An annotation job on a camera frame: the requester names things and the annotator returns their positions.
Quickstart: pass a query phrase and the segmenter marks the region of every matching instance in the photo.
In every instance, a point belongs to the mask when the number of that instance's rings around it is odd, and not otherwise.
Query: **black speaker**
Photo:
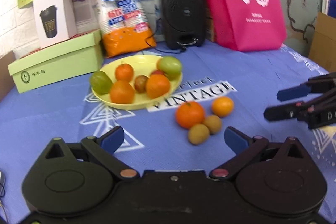
[[[170,49],[203,44],[205,9],[205,0],[161,0],[163,33]]]

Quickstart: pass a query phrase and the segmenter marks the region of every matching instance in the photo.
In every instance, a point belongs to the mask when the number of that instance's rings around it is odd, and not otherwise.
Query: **orange plastic package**
[[[140,0],[92,0],[108,57],[155,47]]]

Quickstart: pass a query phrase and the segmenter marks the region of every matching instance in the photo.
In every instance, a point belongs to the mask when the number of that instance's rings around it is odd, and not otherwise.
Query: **white box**
[[[72,0],[34,0],[33,7],[41,48],[77,34]]]

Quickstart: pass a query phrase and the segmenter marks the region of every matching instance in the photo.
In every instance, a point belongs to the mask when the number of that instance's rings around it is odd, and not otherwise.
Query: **bright green box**
[[[100,31],[44,48],[8,66],[19,93],[101,68]]]

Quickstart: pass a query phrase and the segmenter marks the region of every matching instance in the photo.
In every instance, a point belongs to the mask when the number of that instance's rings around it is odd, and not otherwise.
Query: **blue tablecloth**
[[[267,106],[279,103],[278,90],[326,72],[287,47],[242,53],[206,42],[201,48],[189,48],[176,56],[184,65],[184,79],[176,98],[149,109],[123,111],[106,107],[90,92],[90,75],[23,94],[13,89],[8,94],[0,103],[0,170],[7,177],[3,201],[11,223],[28,214],[21,195],[22,180],[55,136],[78,142],[88,135],[100,136],[119,124],[126,134],[115,155],[139,172],[208,172],[229,160],[234,153],[224,143],[223,132],[193,146],[188,143],[187,131],[174,120],[183,96],[199,101],[210,114],[211,100],[226,93],[234,100],[235,110],[223,118],[224,128],[233,126],[249,136],[263,135],[276,142],[288,136],[300,139],[328,181],[320,213],[332,223],[336,221],[336,128],[309,131],[305,123],[296,120],[269,123],[263,118]]]

